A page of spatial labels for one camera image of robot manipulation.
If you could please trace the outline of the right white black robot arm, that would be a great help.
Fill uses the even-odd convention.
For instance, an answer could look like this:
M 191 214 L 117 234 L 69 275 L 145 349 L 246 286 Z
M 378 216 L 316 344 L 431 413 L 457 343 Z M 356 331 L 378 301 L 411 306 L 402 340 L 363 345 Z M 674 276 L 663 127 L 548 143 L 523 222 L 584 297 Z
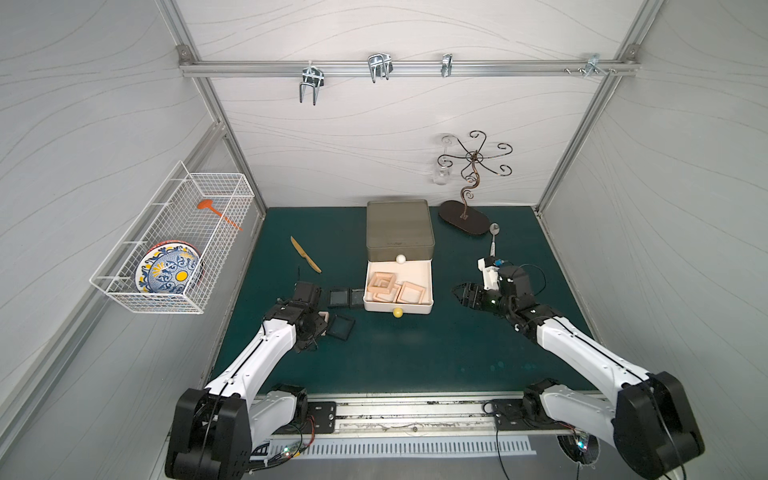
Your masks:
M 592 439 L 612 446 L 644 479 L 670 478 L 705 452 L 705 441 L 682 383 L 666 371 L 649 370 L 621 358 L 584 334 L 549 305 L 540 303 L 521 266 L 495 257 L 478 262 L 483 281 L 453 288 L 469 309 L 494 314 L 516 332 L 554 354 L 600 392 L 582 394 L 545 379 L 529 386 L 521 420 L 534 428 L 560 425 L 572 432 L 562 449 L 580 461 Z

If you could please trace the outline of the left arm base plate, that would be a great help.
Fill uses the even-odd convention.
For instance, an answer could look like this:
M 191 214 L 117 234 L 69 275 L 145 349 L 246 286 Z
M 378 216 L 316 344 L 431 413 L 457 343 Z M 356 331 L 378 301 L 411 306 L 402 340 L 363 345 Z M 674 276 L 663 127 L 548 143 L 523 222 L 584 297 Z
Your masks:
M 338 404 L 334 401 L 310 401 L 307 407 L 306 421 L 302 426 L 304 434 L 332 434 L 336 431 Z

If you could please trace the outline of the three-tier drawer cabinet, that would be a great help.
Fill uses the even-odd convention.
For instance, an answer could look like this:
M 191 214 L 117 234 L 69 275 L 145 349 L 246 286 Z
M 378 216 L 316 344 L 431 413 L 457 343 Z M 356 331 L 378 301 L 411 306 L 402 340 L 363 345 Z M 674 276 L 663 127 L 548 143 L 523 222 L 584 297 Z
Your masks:
M 425 200 L 370 201 L 366 207 L 367 269 L 365 306 L 369 312 L 428 315 L 434 305 L 432 260 L 434 230 Z M 393 272 L 396 283 L 409 281 L 427 289 L 418 305 L 382 303 L 372 299 L 367 283 L 375 271 Z

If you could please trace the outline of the black brooch box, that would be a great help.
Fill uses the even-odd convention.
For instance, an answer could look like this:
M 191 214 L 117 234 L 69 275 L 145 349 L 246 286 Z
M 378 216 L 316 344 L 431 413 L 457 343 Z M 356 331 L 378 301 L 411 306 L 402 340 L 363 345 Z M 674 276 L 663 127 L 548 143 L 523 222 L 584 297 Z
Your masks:
M 351 290 L 349 288 L 333 288 L 328 293 L 330 309 L 349 308 L 351 304 Z
M 349 306 L 352 309 L 360 309 L 365 306 L 365 290 L 363 288 L 350 290 Z
M 356 320 L 352 317 L 334 314 L 329 320 L 326 335 L 340 341 L 347 341 L 355 323 Z

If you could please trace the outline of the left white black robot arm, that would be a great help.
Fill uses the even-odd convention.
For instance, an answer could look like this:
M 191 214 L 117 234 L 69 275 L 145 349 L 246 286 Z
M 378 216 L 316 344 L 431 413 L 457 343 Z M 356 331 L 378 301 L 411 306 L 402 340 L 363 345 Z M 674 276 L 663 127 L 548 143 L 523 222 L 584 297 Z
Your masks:
M 315 344 L 328 327 L 318 308 L 319 286 L 299 281 L 289 300 L 278 301 L 237 358 L 201 389 L 179 398 L 170 429 L 165 474 L 170 479 L 241 479 L 281 466 L 307 449 L 298 441 L 263 460 L 254 452 L 279 429 L 300 432 L 308 418 L 304 388 L 279 386 L 257 394 L 281 358 Z

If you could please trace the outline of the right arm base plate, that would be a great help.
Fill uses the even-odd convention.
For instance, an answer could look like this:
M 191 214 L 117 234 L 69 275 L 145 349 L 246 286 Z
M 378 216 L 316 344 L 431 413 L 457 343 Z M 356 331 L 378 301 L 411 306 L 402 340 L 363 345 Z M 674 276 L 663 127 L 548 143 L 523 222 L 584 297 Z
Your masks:
M 573 431 L 571 425 L 529 414 L 525 410 L 523 399 L 488 400 L 482 405 L 482 412 L 491 417 L 497 431 Z

